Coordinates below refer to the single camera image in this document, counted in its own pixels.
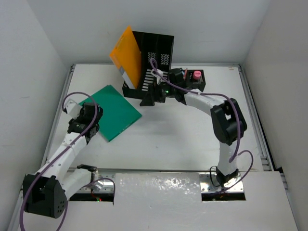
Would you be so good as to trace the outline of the black mesh file organizer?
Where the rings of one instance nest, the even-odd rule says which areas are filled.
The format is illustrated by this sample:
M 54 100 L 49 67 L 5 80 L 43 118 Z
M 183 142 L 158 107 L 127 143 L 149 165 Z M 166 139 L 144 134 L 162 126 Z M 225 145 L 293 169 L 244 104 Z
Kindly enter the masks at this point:
M 152 58 L 157 62 L 157 69 L 167 77 L 171 69 L 174 36 L 139 31 L 133 31 L 133 35 L 141 52 L 141 77 L 136 89 L 130 89 L 123 83 L 122 91 L 124 97 L 142 100 L 148 92 L 149 85 L 154 81 L 150 64 Z

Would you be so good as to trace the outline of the orange folder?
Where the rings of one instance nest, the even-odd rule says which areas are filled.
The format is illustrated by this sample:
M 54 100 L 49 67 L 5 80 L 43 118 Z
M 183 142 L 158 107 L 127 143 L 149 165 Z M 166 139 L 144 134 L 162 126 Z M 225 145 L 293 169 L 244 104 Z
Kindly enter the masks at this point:
M 128 26 L 109 54 L 130 89 L 136 89 L 141 77 L 141 52 Z

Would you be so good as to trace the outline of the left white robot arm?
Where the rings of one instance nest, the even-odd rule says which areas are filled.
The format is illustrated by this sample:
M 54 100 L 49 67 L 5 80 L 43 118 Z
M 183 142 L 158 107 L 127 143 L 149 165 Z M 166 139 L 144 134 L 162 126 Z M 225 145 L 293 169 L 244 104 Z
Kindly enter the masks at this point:
M 65 104 L 64 112 L 71 116 L 71 120 L 61 145 L 41 169 L 24 177 L 24 212 L 58 218 L 64 212 L 66 202 L 98 178 L 94 166 L 81 164 L 70 175 L 67 171 L 99 131 L 103 109 L 96 103 L 79 105 L 70 100 Z

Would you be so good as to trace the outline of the white front cover board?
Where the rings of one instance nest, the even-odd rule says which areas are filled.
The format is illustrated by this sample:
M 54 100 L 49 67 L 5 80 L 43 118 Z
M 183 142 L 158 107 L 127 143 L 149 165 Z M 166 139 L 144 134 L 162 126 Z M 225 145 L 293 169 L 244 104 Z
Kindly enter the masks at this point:
M 117 174 L 110 202 L 70 202 L 65 220 L 24 215 L 28 231 L 295 231 L 278 172 L 251 172 L 245 200 L 202 201 L 199 176 Z

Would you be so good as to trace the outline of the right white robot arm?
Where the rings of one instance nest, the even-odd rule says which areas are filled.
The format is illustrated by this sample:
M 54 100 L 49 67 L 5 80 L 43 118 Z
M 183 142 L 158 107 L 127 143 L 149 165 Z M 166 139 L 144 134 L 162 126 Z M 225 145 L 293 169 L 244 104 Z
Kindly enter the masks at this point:
M 140 106 L 154 106 L 166 98 L 201 110 L 211 117 L 213 131 L 219 141 L 219 161 L 216 179 L 223 186 L 238 174 L 235 161 L 240 139 L 247 129 L 247 123 L 234 98 L 220 98 L 222 94 L 203 93 L 205 76 L 201 70 L 174 68 L 165 73 L 159 69 L 147 70 L 146 77 L 153 78 L 147 85 L 147 92 Z

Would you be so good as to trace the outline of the red clear pen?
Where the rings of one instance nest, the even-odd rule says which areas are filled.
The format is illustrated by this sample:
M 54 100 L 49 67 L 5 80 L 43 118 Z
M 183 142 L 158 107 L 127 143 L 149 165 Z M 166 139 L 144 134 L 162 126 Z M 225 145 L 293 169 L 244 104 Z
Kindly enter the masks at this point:
M 186 79 L 187 72 L 188 72 L 188 69 L 186 68 L 185 71 L 184 71 L 183 79 Z

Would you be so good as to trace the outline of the black pen holder box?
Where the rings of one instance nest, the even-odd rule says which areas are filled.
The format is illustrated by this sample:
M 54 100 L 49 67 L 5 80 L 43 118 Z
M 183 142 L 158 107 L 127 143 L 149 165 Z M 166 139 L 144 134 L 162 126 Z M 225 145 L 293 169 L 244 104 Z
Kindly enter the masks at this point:
M 188 90 L 199 89 L 200 91 L 203 91 L 206 85 L 204 71 L 198 70 L 198 71 L 201 71 L 202 73 L 202 79 L 199 81 L 194 81 L 192 79 L 193 72 L 195 71 L 193 69 L 188 69 L 186 79 L 183 79 L 184 71 L 185 69 L 182 69 L 182 68 L 174 68 L 174 69 L 169 70 L 168 80 L 172 84 L 175 84 L 184 89 L 188 89 Z

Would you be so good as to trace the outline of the green folder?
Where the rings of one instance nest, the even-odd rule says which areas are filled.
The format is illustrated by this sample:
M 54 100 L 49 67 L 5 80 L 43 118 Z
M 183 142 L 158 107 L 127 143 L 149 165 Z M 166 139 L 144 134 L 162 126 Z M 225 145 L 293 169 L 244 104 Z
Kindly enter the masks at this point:
M 139 120 L 142 115 L 112 85 L 107 85 L 92 98 L 103 109 L 99 132 L 107 142 Z

